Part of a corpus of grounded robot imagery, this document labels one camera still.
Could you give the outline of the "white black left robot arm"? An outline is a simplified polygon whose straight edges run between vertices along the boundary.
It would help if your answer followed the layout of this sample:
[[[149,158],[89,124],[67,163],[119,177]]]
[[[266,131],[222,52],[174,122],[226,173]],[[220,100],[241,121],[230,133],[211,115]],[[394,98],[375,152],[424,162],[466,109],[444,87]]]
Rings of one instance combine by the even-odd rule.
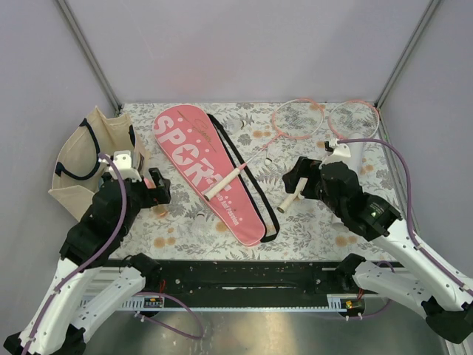
[[[129,233],[142,209],[171,201],[170,181],[149,170],[155,184],[111,175],[94,194],[83,217],[67,233],[52,283],[29,325],[8,336],[10,354],[82,354],[100,326],[135,294],[157,292],[160,264],[143,253],[128,259],[122,274],[86,305],[89,284]]]

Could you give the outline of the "white shuttlecock tube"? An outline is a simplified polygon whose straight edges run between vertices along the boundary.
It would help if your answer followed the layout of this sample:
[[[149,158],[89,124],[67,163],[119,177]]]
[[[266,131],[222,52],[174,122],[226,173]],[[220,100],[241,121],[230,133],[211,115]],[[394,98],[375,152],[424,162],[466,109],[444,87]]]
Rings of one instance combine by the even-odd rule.
[[[350,148],[350,159],[347,165],[351,170],[353,170],[357,174],[357,176],[359,176],[361,174],[360,171],[364,154],[365,142],[349,143],[347,144],[347,146]],[[336,215],[332,216],[331,226],[337,232],[345,233],[349,231],[348,228]]]

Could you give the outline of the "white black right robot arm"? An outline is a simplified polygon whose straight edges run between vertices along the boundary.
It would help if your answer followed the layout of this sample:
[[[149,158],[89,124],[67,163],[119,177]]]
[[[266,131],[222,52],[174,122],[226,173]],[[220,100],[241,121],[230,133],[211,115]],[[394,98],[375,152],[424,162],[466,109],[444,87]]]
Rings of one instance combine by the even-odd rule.
[[[282,178],[285,191],[296,192],[302,178],[307,181],[302,196],[322,201],[349,231],[388,252],[413,275],[408,280],[361,261],[337,273],[342,291],[361,287],[389,297],[418,313],[451,343],[460,344],[472,334],[472,279],[410,230],[396,208],[364,192],[358,175],[342,162],[324,164],[300,157]]]

